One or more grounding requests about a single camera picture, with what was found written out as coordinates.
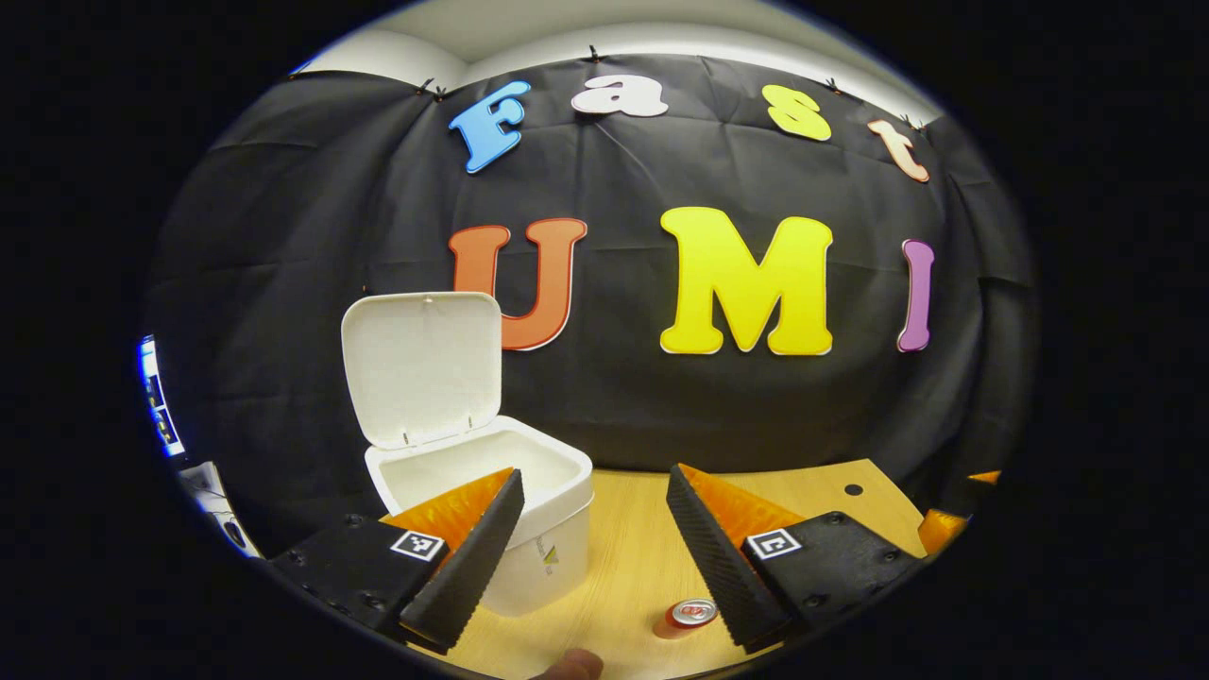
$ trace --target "soda can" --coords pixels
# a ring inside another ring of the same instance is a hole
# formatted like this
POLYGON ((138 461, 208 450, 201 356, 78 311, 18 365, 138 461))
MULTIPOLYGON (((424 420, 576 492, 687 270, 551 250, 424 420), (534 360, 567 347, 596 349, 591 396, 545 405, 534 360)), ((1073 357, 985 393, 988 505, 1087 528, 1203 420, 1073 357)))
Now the soda can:
POLYGON ((718 606, 713 600, 694 598, 667 607, 664 616, 655 622, 655 635, 665 640, 675 640, 692 635, 718 617, 718 606))

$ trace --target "yellow letter m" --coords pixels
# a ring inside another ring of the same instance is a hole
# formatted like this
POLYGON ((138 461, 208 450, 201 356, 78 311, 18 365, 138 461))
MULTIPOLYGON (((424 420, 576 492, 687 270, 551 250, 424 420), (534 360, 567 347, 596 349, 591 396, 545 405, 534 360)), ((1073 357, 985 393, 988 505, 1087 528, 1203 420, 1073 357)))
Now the yellow letter m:
POLYGON ((730 218, 713 208, 673 208, 660 220, 679 243, 676 324, 659 345, 675 355, 712 355, 722 348, 713 327, 713 295, 744 352, 759 341, 777 300, 781 318, 768 335, 775 355, 826 355, 827 247, 821 221, 787 218, 776 227, 764 261, 756 264, 730 218))

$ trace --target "orange letter u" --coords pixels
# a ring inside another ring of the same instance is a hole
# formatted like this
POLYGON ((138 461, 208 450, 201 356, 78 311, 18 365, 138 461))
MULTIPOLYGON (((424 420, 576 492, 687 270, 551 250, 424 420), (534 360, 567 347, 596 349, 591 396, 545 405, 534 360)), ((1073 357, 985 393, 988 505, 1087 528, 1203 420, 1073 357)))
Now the orange letter u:
MULTIPOLYGON (((505 350, 536 350, 562 333, 571 315, 571 263, 575 241, 588 234, 577 219, 544 219, 525 231, 537 243, 537 300, 525 316, 503 315, 505 350)), ((453 289, 496 294, 496 255, 511 238, 503 226, 472 226, 450 238, 453 289)))

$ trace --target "box lid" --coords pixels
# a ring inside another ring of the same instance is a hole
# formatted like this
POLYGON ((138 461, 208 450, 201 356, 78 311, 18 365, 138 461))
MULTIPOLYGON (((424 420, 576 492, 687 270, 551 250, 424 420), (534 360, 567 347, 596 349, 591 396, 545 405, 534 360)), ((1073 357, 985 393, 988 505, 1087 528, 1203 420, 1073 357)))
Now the box lid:
POLYGON ((361 432, 381 449, 482 427, 499 413, 502 322, 484 293, 404 293, 353 302, 340 325, 361 432))

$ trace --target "letter f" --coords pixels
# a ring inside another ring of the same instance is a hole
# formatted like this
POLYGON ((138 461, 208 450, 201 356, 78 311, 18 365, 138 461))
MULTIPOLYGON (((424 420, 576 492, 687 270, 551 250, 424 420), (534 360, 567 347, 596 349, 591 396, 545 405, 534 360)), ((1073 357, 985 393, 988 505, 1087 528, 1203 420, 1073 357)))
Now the letter f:
POLYGON ((516 94, 530 91, 530 83, 514 80, 486 98, 480 99, 469 109, 450 121, 450 129, 457 128, 470 149, 470 160, 465 162, 465 172, 474 174, 494 161, 521 140, 521 133, 513 129, 504 132, 499 125, 516 125, 525 117, 525 108, 516 94))

